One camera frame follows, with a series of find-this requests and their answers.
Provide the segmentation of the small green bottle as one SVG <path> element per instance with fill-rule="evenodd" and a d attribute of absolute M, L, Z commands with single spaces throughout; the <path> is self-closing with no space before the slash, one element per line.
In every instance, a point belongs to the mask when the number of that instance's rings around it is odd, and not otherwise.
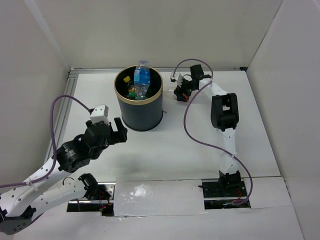
<path fill-rule="evenodd" d="M 136 93 L 134 91 L 131 91 L 128 93 L 128 98 L 131 100 L 134 100 L 136 98 Z"/>

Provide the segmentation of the clear bottle red label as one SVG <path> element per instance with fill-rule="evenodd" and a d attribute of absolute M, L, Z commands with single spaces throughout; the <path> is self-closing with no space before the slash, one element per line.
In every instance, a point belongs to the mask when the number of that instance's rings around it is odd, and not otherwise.
<path fill-rule="evenodd" d="M 176 87 L 167 87 L 164 91 L 163 91 L 163 95 L 165 97 L 171 98 L 176 100 L 176 96 L 174 95 L 174 90 L 176 89 Z"/>

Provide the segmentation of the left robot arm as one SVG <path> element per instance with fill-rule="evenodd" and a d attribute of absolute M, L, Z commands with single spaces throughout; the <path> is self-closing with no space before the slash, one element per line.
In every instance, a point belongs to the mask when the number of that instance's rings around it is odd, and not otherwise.
<path fill-rule="evenodd" d="M 86 130 L 73 140 L 63 143 L 40 169 L 0 196 L 0 231 L 14 235 L 30 226 L 44 212 L 74 199 L 94 200 L 100 195 L 109 197 L 106 188 L 94 176 L 84 173 L 60 187 L 51 187 L 68 178 L 90 161 L 99 158 L 110 145 L 127 141 L 127 128 L 121 118 L 114 119 L 117 130 L 103 121 L 86 122 Z"/>

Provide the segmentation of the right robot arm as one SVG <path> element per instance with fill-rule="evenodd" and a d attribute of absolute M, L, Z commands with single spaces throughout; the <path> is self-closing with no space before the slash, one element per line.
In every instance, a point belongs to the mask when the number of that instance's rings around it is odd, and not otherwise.
<path fill-rule="evenodd" d="M 240 163 L 236 154 L 236 127 L 239 122 L 238 98 L 235 93 L 227 92 L 213 81 L 213 74 L 205 74 L 202 66 L 196 64 L 190 67 L 191 80 L 185 79 L 174 70 L 170 80 L 176 82 L 174 95 L 177 101 L 191 104 L 191 93 L 203 91 L 211 100 L 210 121 L 216 133 L 220 135 L 223 146 L 216 149 L 223 151 L 219 167 L 218 186 L 213 190 L 223 197 L 233 194 L 241 195 L 242 178 Z"/>

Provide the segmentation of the clear bottle yellow cap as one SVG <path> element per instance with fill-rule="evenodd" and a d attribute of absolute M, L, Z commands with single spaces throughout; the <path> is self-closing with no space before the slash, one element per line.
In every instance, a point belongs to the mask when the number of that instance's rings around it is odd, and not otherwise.
<path fill-rule="evenodd" d="M 130 76 L 124 77 L 123 82 L 125 83 L 125 87 L 129 93 L 135 92 L 134 81 L 130 78 Z"/>

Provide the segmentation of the clear bottle blue label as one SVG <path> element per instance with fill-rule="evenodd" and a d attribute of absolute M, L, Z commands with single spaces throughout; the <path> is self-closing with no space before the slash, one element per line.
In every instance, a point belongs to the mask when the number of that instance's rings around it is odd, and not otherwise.
<path fill-rule="evenodd" d="M 146 98 L 150 86 L 150 63 L 147 60 L 140 60 L 133 74 L 135 99 L 140 101 Z"/>

